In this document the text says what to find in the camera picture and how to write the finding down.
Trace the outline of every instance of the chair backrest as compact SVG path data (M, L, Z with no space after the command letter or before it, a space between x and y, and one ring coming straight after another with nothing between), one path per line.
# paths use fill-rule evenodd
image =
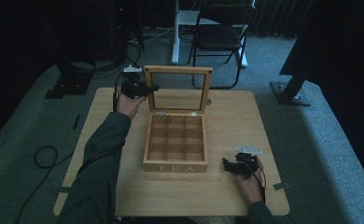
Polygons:
M200 19L208 19L228 25L251 25L257 16L257 10L250 5L211 5L202 7L196 24Z

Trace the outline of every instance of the black chair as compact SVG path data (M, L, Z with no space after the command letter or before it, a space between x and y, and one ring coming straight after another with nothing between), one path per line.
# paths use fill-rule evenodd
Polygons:
M254 23L257 10L251 5L210 5L203 7L197 17L195 32L191 43L188 63L193 57L193 66L196 66L196 57L199 56L229 56L229 61L234 52L241 51L238 61L237 75L230 86L210 87L211 90L222 90L233 88L240 76L240 69L243 60L247 31ZM197 54L197 49L202 51L230 51L230 54ZM192 76L192 85L195 84L195 77Z

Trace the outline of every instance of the dark sleeve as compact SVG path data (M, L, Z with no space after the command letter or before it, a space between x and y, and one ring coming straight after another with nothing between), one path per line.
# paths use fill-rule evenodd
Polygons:
M272 212L264 202L252 203L248 211L249 224L272 224L275 223Z
M85 146L84 161L120 148L91 163L77 175L57 223L113 223L121 148L130 130L130 117L110 113Z

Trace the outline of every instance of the wooden table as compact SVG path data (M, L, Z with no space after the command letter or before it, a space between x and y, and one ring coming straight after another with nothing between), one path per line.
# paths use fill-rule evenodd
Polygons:
M177 91L183 94L195 90ZM113 88L96 92L63 187L72 186L87 140L112 110L112 93ZM210 91L208 99L212 104L205 109L209 157L206 173L145 172L143 156L149 110L146 102L139 107L122 152L116 189L117 216L245 216L248 207L233 174L224 171L222 158L235 161L236 148L247 144L264 152L259 158L266 174L267 206L275 216L289 213L285 192L273 187L281 179L253 93ZM66 196L67 193L59 193L55 215L60 214Z

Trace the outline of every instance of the wooden box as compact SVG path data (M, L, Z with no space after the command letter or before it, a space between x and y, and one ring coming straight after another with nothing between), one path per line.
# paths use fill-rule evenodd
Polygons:
M204 173L208 167L204 111L212 68L157 66L145 67L147 85L154 76L202 78L203 89L175 91L163 89L148 96L150 117L144 154L145 171Z

